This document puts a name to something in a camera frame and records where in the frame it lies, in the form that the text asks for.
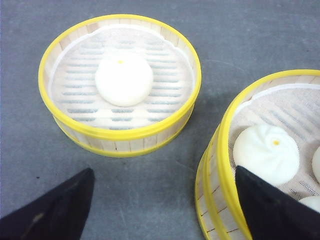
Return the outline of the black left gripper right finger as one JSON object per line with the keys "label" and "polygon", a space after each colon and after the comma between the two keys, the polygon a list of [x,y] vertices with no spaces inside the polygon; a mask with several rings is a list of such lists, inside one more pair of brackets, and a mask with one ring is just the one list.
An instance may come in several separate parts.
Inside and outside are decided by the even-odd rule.
{"label": "black left gripper right finger", "polygon": [[235,183],[254,240],[318,240],[320,214],[242,166]]}

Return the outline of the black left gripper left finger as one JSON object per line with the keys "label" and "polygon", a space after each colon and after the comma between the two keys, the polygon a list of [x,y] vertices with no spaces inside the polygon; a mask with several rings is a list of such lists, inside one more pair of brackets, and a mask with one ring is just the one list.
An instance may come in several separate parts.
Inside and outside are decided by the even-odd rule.
{"label": "black left gripper left finger", "polygon": [[86,225],[95,174],[86,168],[0,220],[2,240],[78,240]]}

